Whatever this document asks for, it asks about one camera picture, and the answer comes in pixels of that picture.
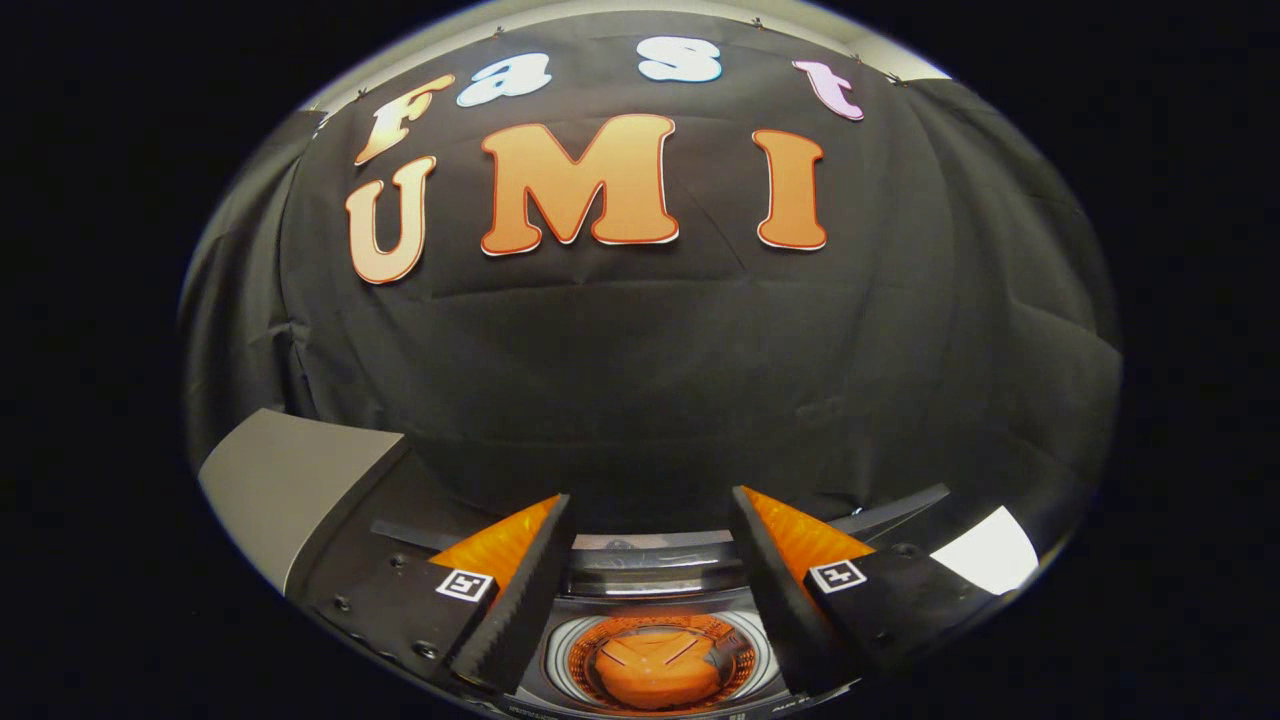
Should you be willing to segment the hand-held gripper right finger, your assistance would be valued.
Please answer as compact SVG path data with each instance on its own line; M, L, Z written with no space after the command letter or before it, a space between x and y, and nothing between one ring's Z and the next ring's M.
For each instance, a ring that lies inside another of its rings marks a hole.
M897 673L998 603L919 544L870 546L746 486L732 489L732 538L796 693Z

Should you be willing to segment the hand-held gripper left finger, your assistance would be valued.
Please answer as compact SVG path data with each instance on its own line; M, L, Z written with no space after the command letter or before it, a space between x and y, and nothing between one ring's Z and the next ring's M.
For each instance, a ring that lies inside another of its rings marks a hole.
M439 553L325 559L310 578L310 607L417 682L511 694L538 648L575 534L571 497L553 495Z

